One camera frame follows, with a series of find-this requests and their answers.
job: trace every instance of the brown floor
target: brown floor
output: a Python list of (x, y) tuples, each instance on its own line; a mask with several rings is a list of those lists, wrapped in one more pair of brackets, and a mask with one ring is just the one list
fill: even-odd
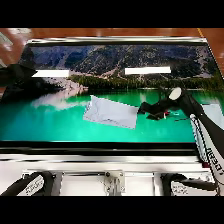
[(224, 28), (31, 28), (29, 34), (12, 34), (0, 28), (13, 43), (0, 45), (0, 59), (8, 65), (16, 63), (28, 39), (75, 36), (193, 36), (206, 37), (224, 74)]

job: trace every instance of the white plastic packet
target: white plastic packet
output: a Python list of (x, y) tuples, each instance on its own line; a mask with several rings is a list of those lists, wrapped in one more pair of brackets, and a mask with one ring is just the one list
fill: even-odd
[(83, 120), (135, 129), (138, 107), (91, 96)]

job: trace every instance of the tv screen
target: tv screen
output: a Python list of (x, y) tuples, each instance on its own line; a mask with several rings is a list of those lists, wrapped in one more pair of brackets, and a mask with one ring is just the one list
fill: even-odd
[[(181, 110), (160, 121), (138, 115), (135, 129), (83, 120), (90, 95), (139, 107), (156, 103), (159, 87), (180, 86), (200, 103), (224, 109), (223, 80), (207, 44), (27, 44), (19, 63), (55, 76), (7, 87), (0, 103), (1, 141), (195, 142)], [(167, 66), (170, 73), (125, 74), (125, 68)], [(58, 70), (69, 70), (69, 76), (57, 76)]]

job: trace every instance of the lake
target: lake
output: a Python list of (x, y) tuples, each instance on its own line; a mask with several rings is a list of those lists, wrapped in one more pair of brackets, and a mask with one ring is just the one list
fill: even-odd
[[(222, 93), (191, 91), (203, 104), (219, 103)], [(139, 107), (159, 99), (157, 90), (96, 92), (97, 97)], [(35, 100), (0, 104), (0, 140), (73, 142), (194, 142), (189, 120), (182, 111), (172, 112), (161, 121), (138, 115), (134, 130), (97, 124), (82, 119), (90, 95), (60, 91)]]

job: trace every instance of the turquoise water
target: turquoise water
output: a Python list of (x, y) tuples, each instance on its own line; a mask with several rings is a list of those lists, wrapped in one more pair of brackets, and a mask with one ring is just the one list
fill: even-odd
[[(200, 103), (220, 103), (221, 93), (193, 91)], [(143, 101), (156, 103), (156, 90), (96, 93), (97, 97), (139, 107)], [(37, 100), (0, 105), (0, 140), (75, 142), (194, 142), (189, 120), (182, 111), (153, 121), (138, 115), (136, 129), (107, 126), (82, 119), (89, 95), (71, 96), (64, 91)]]

